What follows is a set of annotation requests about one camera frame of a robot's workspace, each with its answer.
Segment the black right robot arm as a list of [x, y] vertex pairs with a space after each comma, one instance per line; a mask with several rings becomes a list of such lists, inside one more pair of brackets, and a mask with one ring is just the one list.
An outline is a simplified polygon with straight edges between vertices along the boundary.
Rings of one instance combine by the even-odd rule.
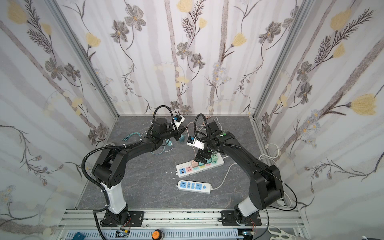
[[284, 196], [280, 170], [253, 156], [231, 132], [223, 132], [215, 122], [206, 126], [206, 133], [197, 132], [188, 137], [188, 144], [202, 144], [195, 157], [197, 162], [207, 163], [213, 152], [218, 151], [232, 158], [250, 180], [248, 197], [234, 208], [237, 221], [245, 221], [251, 215], [264, 210]]

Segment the pink charger plug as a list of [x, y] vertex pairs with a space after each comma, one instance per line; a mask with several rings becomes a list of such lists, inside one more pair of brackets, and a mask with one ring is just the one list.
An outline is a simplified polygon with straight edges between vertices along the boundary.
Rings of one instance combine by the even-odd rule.
[[191, 161], [191, 166], [192, 166], [192, 168], [196, 168], [196, 167], [199, 166], [199, 162], [196, 162], [196, 161], [192, 160]]

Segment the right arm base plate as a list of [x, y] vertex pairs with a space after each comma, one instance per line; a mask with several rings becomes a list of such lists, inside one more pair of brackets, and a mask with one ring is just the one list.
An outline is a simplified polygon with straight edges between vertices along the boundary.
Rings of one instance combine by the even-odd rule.
[[220, 218], [224, 227], [253, 227], [261, 226], [262, 221], [259, 212], [244, 217], [237, 210], [223, 210]]

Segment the white power strip blue outlets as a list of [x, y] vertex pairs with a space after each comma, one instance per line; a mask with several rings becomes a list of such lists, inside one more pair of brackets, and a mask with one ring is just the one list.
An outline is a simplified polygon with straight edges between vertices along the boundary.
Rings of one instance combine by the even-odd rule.
[[177, 187], [181, 191], [194, 192], [200, 194], [210, 194], [212, 190], [211, 184], [180, 180]]

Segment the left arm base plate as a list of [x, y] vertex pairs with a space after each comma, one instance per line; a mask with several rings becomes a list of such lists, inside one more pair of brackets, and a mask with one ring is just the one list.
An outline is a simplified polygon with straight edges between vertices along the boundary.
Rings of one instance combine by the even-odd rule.
[[120, 214], [114, 214], [107, 210], [100, 224], [102, 227], [141, 227], [144, 214], [144, 211], [123, 211]]

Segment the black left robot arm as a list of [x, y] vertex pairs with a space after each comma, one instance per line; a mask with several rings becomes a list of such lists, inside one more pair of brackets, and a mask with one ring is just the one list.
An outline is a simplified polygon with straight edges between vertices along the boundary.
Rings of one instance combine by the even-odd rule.
[[[179, 140], [187, 130], [183, 124], [185, 117], [176, 115], [169, 123], [165, 118], [152, 121], [150, 129], [141, 136], [138, 142], [120, 146], [108, 145], [97, 148], [86, 154], [82, 160], [81, 169], [84, 176], [100, 188], [106, 199], [106, 206], [102, 211], [116, 220], [127, 221], [129, 218], [128, 205], [124, 199], [121, 182], [124, 179], [127, 163], [146, 153], [153, 152], [163, 146], [163, 141], [174, 138]], [[93, 177], [86, 170], [88, 158], [100, 152], [92, 168]]]

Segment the white six-outlet colourful power strip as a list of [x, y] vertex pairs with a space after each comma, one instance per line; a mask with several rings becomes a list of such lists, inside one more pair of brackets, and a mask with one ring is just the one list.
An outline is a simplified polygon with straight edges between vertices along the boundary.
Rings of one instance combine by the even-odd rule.
[[221, 154], [213, 154], [206, 164], [189, 161], [183, 164], [176, 165], [176, 175], [182, 179], [197, 173], [201, 173], [224, 164], [224, 159]]

